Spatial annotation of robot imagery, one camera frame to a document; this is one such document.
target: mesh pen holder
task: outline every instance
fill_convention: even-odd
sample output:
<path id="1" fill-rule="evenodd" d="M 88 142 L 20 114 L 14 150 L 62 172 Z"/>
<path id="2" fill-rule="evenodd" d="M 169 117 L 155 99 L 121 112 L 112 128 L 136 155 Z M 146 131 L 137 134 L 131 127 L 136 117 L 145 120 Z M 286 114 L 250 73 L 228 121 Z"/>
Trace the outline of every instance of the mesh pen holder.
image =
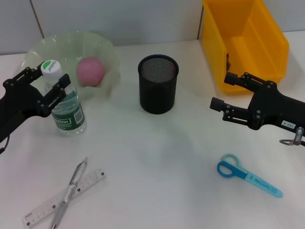
<path id="1" fill-rule="evenodd" d="M 155 115 L 168 112 L 175 102 L 177 62 L 165 55 L 151 55 L 139 63 L 138 72 L 141 107 Z"/>

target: water bottle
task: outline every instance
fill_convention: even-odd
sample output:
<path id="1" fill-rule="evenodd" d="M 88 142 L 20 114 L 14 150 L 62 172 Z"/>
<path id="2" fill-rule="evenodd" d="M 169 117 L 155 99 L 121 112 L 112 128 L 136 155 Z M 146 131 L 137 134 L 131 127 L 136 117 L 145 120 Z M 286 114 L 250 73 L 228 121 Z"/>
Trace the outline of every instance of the water bottle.
<path id="1" fill-rule="evenodd" d="M 46 82 L 46 93 L 63 76 L 61 65 L 55 60 L 45 61 L 41 65 L 41 72 Z M 74 85 L 67 86 L 65 92 L 67 96 L 54 107 L 52 116 L 61 134 L 75 136 L 85 131 L 87 123 Z"/>

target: scissor blade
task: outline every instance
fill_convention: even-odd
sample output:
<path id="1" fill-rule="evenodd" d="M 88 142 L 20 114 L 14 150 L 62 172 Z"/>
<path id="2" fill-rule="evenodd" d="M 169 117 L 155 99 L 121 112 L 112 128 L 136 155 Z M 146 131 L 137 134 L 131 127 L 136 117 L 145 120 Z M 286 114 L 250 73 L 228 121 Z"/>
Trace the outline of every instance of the scissor blade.
<path id="1" fill-rule="evenodd" d="M 258 177 L 257 175 L 255 175 L 253 173 L 249 172 L 247 174 L 245 180 L 250 182 L 251 184 L 261 188 L 262 190 L 270 193 L 271 195 L 273 195 L 277 198 L 280 198 L 283 195 L 283 193 L 280 190 L 278 190 L 274 186 L 270 185 L 268 182 L 264 181 L 263 179 L 261 179 L 260 177 Z"/>

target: white wall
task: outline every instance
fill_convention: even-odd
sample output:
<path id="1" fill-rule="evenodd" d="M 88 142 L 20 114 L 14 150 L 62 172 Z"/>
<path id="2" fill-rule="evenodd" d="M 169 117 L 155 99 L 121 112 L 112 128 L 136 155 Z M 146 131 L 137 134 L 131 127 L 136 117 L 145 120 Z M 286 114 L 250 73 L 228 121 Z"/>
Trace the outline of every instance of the white wall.
<path id="1" fill-rule="evenodd" d="M 29 0 L 1 0 L 0 55 L 27 52 L 41 39 Z"/>
<path id="2" fill-rule="evenodd" d="M 305 30 L 305 0 L 264 0 L 282 31 Z"/>
<path id="3" fill-rule="evenodd" d="M 197 39 L 201 0 L 32 0 L 43 34 L 102 31 L 114 45 Z"/>

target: blue scissors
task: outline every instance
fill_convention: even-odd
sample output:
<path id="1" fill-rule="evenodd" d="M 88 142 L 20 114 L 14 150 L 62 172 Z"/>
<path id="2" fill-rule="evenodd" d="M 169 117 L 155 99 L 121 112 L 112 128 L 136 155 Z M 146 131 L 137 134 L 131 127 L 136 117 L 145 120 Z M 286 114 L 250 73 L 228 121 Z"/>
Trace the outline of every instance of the blue scissors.
<path id="1" fill-rule="evenodd" d="M 225 159 L 228 157 L 233 158 L 236 161 L 236 165 L 233 165 L 230 162 L 226 161 Z M 220 166 L 227 167 L 229 170 L 232 171 L 232 173 L 231 174 L 223 173 L 220 170 Z M 280 198 L 283 195 L 283 193 L 280 190 L 278 190 L 274 186 L 270 185 L 268 182 L 264 181 L 257 175 L 255 175 L 255 174 L 249 172 L 248 170 L 246 170 L 245 168 L 243 168 L 242 163 L 240 162 L 240 159 L 234 154 L 223 155 L 221 162 L 219 162 L 217 165 L 217 171 L 220 175 L 222 175 L 223 177 L 226 177 L 226 178 L 230 178 L 233 176 L 240 177 L 241 179 L 244 179 L 244 180 L 250 182 L 251 184 L 261 188 L 262 190 L 270 193 L 271 195 L 273 195 L 277 198 Z"/>

